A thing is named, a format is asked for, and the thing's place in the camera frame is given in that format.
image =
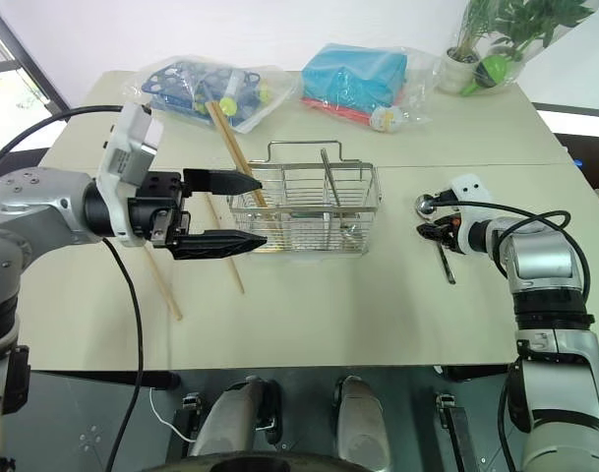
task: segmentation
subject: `white wall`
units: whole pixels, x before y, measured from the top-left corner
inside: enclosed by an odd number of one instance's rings
[[[0,0],[0,15],[78,105],[103,71],[175,54],[303,67],[326,42],[441,54],[466,0]],[[533,101],[599,108],[599,12],[528,65]]]

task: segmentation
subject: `table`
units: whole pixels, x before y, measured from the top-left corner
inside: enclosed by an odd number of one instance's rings
[[[105,74],[88,103],[122,101],[118,87],[129,74]],[[599,202],[571,159],[518,88],[471,100],[436,93],[432,107],[433,122],[423,128],[380,135],[290,104],[240,136],[248,158],[261,155],[270,140],[336,138],[346,157],[376,164],[383,203],[370,251],[361,258],[323,260],[241,255],[234,260],[245,295],[225,261],[175,263],[166,252],[153,251],[184,316],[176,322],[142,250],[119,248],[140,296],[147,368],[511,361],[511,297],[493,263],[483,255],[448,254],[457,281],[448,285],[435,246],[415,231],[414,199],[469,172],[481,177],[498,203],[572,213],[569,231],[592,268],[588,309],[596,316],[593,328],[599,336]],[[93,174],[114,118],[72,119],[42,165]],[[161,118],[165,131],[153,167],[231,167],[215,132]],[[229,227],[232,218],[223,199],[214,197],[214,205]],[[190,199],[188,210],[194,227],[211,227],[201,197]],[[30,345],[34,369],[136,366],[129,293],[101,245],[65,248],[38,260],[23,279],[20,314],[21,341]]]

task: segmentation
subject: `plastic bag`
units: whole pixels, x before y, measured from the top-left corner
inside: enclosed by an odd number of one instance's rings
[[[209,59],[171,57],[135,74],[124,93],[150,108],[212,125],[205,107],[218,101],[233,130],[250,132],[297,89],[298,80],[273,66],[241,69]]]
[[[434,86],[438,63],[414,49],[328,44],[301,72],[302,101],[392,133],[429,121],[426,92]]]
[[[439,89],[468,96],[513,84],[526,62],[589,18],[599,0],[469,0]]]

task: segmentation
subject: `blue cloth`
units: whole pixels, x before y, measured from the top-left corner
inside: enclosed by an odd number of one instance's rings
[[[406,55],[385,49],[328,44],[301,71],[304,95],[365,113],[397,98]]]

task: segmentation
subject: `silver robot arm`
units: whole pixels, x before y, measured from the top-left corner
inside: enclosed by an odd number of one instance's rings
[[[474,185],[484,189],[476,176],[457,180],[445,192],[420,197],[417,210],[427,217],[441,201],[490,200],[488,193],[481,200],[464,195]],[[495,243],[519,221],[462,211],[418,231],[455,252],[493,259]],[[528,433],[521,470],[599,471],[599,345],[589,330],[594,318],[586,312],[574,250],[562,233],[534,221],[506,236],[500,261],[517,322],[508,407],[512,422]]]
[[[2,415],[28,399],[29,350],[18,346],[16,316],[20,278],[44,254],[117,237],[125,246],[151,241],[175,260],[217,259],[251,251],[266,238],[234,230],[188,234],[183,209],[193,192],[238,195],[262,187],[234,171],[149,171],[155,149],[145,141],[151,125],[143,107],[124,106],[96,181],[80,172],[22,169],[0,178],[0,471],[13,470],[1,457]]]

